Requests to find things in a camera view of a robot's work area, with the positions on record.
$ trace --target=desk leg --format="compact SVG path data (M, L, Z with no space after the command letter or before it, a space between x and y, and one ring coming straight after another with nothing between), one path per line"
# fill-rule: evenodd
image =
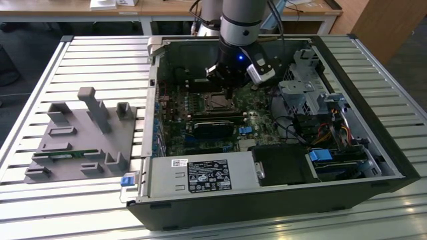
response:
M139 18L139 21L140 21L143 34L145 36L153 35L153 31L152 31L152 21L153 21L153 19L152 19L152 17L151 16L141 16Z
M331 28L336 20L336 15L327 16L319 27L317 35L329 34Z

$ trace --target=motherboard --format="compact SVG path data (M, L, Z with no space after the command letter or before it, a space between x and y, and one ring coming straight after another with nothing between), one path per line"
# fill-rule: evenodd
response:
M168 87L159 103L167 156L243 152L280 142L263 88L247 84L225 98L205 79Z

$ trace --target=robotic arm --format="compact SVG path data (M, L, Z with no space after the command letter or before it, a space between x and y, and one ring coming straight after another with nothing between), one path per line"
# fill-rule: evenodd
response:
M275 60L257 43L268 0L223 0L216 64L205 69L207 79L232 97L235 88L251 80L256 85L275 76Z

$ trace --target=barcode sticker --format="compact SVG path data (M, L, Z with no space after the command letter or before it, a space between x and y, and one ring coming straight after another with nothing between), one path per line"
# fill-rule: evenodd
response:
M139 13L135 11L120 11L119 14L120 15L137 15Z
M172 167L187 167L188 159L172 159Z

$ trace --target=gray carpet floor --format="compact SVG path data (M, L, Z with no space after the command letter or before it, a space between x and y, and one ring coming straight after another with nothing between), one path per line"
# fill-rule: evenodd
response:
M0 44L21 74L21 78L14 83L0 87L0 101L2 102L0 107L0 146L61 39L64 29L61 31L54 23L50 25L52 28L45 23L30 23L10 33L0 31ZM73 23L72 30L77 36L141 34L139 26L131 23L101 23L96 27L90 23ZM413 35L407 39L385 68L423 109L427 110L427 18L419 24Z

